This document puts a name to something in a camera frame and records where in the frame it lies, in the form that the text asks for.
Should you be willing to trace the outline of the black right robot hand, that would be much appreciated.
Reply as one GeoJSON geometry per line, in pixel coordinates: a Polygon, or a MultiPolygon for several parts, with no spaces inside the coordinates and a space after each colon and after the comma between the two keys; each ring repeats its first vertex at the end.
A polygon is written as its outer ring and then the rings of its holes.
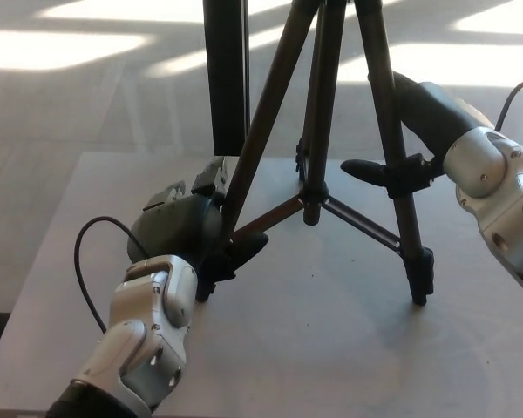
{"type": "Polygon", "coordinates": [[[493,124],[477,109],[432,82],[416,82],[395,72],[395,94],[401,122],[431,152],[427,161],[418,153],[396,168],[362,159],[341,163],[341,169],[365,183],[383,187],[391,199],[423,190],[445,174],[443,163],[452,145],[465,133],[493,124]]]}

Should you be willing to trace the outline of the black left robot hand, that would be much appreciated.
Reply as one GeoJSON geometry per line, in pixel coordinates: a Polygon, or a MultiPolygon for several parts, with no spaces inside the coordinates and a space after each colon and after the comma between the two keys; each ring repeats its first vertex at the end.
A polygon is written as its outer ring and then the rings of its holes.
{"type": "Polygon", "coordinates": [[[227,181],[226,159],[215,157],[196,176],[190,193],[180,180],[153,195],[132,225],[135,238],[126,246],[130,261],[172,254],[189,262],[203,285],[234,279],[268,244],[268,236],[254,232],[220,242],[227,181]]]}

